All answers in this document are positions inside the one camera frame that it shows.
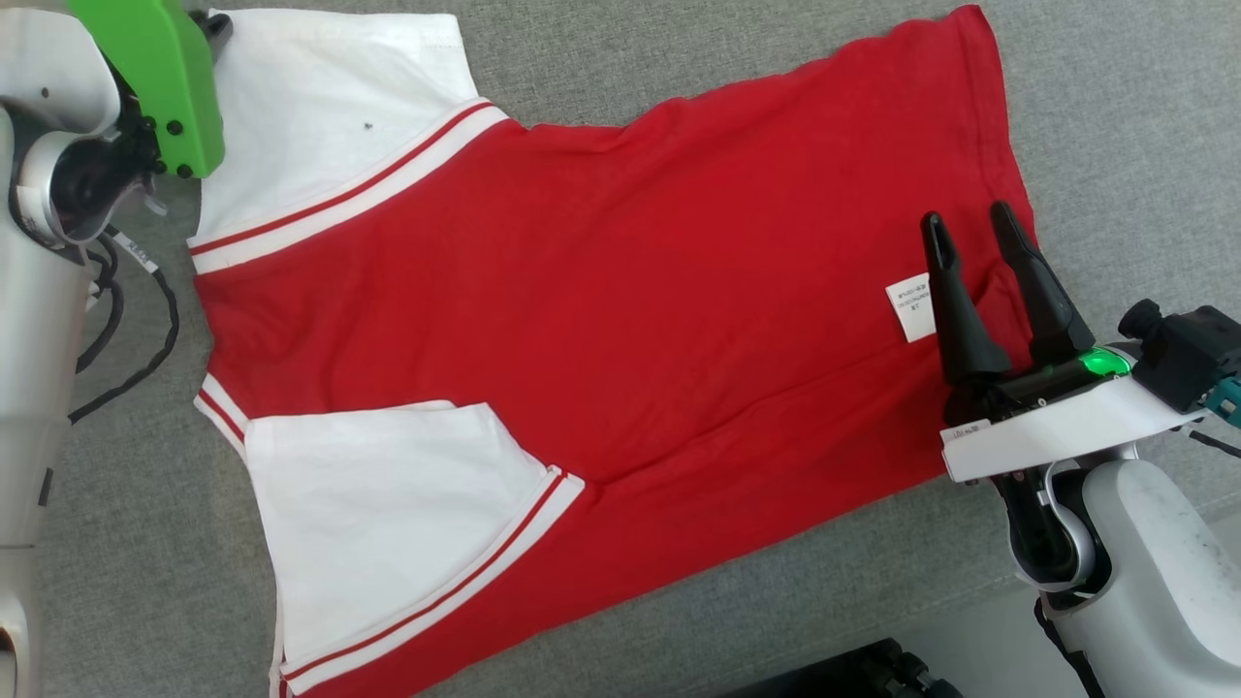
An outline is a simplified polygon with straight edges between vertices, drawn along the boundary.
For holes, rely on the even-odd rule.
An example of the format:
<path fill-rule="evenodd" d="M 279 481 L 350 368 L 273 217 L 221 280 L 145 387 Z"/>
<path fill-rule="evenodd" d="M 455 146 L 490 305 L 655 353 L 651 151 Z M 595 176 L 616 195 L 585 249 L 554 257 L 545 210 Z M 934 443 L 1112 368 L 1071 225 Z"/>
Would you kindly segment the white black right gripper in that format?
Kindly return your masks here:
<path fill-rule="evenodd" d="M 992 202 L 990 222 L 1001 257 L 1015 274 L 1028 309 L 1030 358 L 1037 366 L 1073 361 L 1095 349 L 1096 337 L 1069 292 L 1008 202 Z M 956 243 L 939 212 L 921 220 L 928 291 L 944 383 L 962 386 L 1011 370 L 975 309 Z M 1108 378 L 1086 392 L 1037 407 L 1001 424 L 944 428 L 944 469 L 965 483 L 1095 455 L 1207 416 L 1180 414 L 1131 376 Z"/>

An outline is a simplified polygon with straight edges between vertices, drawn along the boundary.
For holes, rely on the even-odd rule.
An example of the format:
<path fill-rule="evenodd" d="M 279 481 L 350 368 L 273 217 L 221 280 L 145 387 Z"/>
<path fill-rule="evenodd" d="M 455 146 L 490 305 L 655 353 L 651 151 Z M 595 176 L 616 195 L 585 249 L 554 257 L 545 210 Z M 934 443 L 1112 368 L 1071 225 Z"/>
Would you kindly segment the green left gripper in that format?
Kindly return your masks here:
<path fill-rule="evenodd" d="M 180 178 L 208 178 L 223 161 L 213 63 L 227 43 L 223 12 L 180 1 L 71 1 L 68 9 L 137 98 L 160 159 Z"/>

